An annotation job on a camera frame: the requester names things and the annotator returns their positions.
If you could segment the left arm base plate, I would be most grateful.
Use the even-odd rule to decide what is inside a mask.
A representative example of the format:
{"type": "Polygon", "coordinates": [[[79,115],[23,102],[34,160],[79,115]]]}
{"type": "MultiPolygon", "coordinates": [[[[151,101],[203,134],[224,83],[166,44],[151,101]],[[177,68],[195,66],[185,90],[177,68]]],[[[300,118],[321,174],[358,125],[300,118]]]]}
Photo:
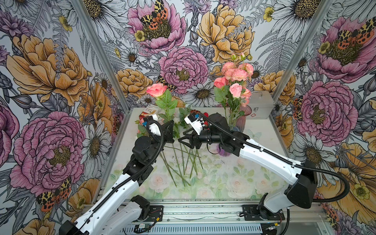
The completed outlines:
{"type": "Polygon", "coordinates": [[[154,222],[161,221],[163,218],[164,206],[152,205],[147,199],[140,195],[134,196],[131,202],[137,204],[136,207],[141,209],[139,217],[134,222],[154,222]]]}

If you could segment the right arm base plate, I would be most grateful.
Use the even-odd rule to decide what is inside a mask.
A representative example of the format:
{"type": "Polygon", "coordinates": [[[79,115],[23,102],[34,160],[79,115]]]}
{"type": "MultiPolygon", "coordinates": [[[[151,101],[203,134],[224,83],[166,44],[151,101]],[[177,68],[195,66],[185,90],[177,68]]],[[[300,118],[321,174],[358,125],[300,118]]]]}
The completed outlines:
{"type": "Polygon", "coordinates": [[[274,220],[283,221],[285,216],[283,210],[278,212],[271,212],[264,206],[264,201],[268,193],[264,194],[261,198],[259,204],[247,204],[242,205],[242,212],[239,214],[240,217],[244,217],[245,221],[262,221],[262,220],[274,220]]]}

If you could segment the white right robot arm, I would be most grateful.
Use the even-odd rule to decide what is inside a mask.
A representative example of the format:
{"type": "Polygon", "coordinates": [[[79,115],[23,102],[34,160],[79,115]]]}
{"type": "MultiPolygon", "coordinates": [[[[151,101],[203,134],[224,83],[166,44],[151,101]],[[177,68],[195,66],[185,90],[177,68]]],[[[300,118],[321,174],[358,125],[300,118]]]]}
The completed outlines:
{"type": "Polygon", "coordinates": [[[179,139],[185,146],[200,149],[203,144],[218,144],[225,152],[252,161],[287,182],[287,186],[280,191],[262,196],[256,209],[258,215],[267,218],[291,206],[311,208],[317,177],[314,171],[306,169],[300,161],[282,156],[242,132],[231,130],[226,118],[219,113],[208,117],[200,112],[191,113],[184,121],[191,126],[179,139]]]}

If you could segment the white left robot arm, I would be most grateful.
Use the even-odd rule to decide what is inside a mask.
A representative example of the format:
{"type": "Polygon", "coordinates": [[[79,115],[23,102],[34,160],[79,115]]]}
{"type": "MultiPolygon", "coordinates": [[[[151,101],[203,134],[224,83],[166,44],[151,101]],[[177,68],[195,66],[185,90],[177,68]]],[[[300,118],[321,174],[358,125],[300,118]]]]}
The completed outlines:
{"type": "Polygon", "coordinates": [[[131,159],[118,180],[106,194],[75,222],[67,220],[59,229],[61,235],[114,235],[125,225],[136,220],[144,221],[150,215],[150,202],[137,195],[120,210],[129,198],[149,177],[153,164],[165,144],[173,143],[174,121],[160,124],[153,117],[146,121],[148,136],[135,141],[131,159]]]}

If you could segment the pink rose stem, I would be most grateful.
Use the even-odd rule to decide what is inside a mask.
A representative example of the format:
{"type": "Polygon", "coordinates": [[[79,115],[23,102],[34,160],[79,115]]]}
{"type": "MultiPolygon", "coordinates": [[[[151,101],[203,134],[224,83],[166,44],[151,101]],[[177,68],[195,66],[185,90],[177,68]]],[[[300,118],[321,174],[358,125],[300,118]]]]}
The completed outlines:
{"type": "Polygon", "coordinates": [[[234,83],[229,88],[230,96],[228,100],[228,104],[230,106],[230,126],[234,127],[236,125],[236,118],[240,111],[241,105],[241,92],[242,86],[238,83],[234,83]]]}
{"type": "Polygon", "coordinates": [[[170,142],[173,143],[175,109],[178,100],[172,97],[170,90],[162,83],[147,87],[146,92],[156,99],[157,107],[164,111],[164,114],[162,113],[159,116],[164,120],[167,133],[170,135],[170,142]]]}

